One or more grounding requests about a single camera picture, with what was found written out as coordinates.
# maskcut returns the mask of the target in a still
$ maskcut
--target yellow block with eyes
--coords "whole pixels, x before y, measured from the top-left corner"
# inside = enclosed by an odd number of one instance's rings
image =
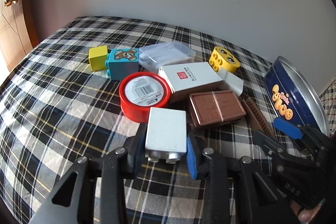
[[[215,72],[218,72],[219,68],[222,67],[231,73],[235,73],[240,67],[239,61],[223,47],[213,48],[209,64]]]

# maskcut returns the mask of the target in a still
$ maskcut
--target blue toy block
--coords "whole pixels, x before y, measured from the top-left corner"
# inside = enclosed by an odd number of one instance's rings
[[[111,80],[122,80],[139,71],[139,50],[137,48],[115,48],[107,55],[105,66]]]

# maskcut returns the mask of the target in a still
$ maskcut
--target plaid fabric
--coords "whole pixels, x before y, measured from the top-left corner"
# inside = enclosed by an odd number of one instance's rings
[[[0,195],[20,223],[28,223],[45,197],[80,155],[101,157],[122,146],[138,124],[120,110],[118,81],[106,71],[92,72],[90,47],[142,47],[181,41],[196,51],[195,61],[208,60],[213,47],[224,46],[241,62],[236,75],[244,94],[254,98],[270,124],[275,114],[263,76],[270,63],[213,36],[158,22],[117,17],[81,17],[44,40],[1,85]],[[294,153],[291,142],[278,140]],[[265,172],[270,163],[253,145],[245,119],[205,131],[208,146],[228,157],[248,155]],[[205,182],[193,181],[185,160],[175,165],[143,162],[135,180],[125,180],[129,223],[199,223]],[[235,222],[233,188],[231,222]],[[100,181],[95,200],[99,222]]]
[[[336,133],[336,78],[320,96],[322,106],[329,122],[330,135]]]

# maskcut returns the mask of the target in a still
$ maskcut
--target brown brush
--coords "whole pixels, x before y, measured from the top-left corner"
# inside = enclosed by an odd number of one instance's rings
[[[266,118],[261,113],[253,99],[251,97],[247,97],[241,101],[241,104],[246,111],[246,120],[250,124],[251,129],[253,131],[261,130],[268,136],[275,138],[272,128],[269,126]]]

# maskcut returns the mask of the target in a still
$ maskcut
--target teddy bear picture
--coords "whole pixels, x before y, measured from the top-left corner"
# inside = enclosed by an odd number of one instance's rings
[[[130,49],[128,51],[123,51],[123,50],[117,50],[114,54],[114,60],[121,60],[123,58],[128,59],[129,61],[134,61],[137,59],[137,57],[135,56],[135,53],[137,52],[137,50],[135,49]]]
[[[272,87],[272,101],[275,102],[274,103],[274,108],[279,112],[279,114],[281,116],[284,116],[286,120],[290,120],[291,118],[293,118],[293,110],[291,110],[290,108],[287,108],[286,104],[283,104],[283,101],[281,98],[284,98],[285,100],[287,100],[288,103],[288,98],[284,97],[284,93],[283,92],[279,92],[279,85],[275,84]]]

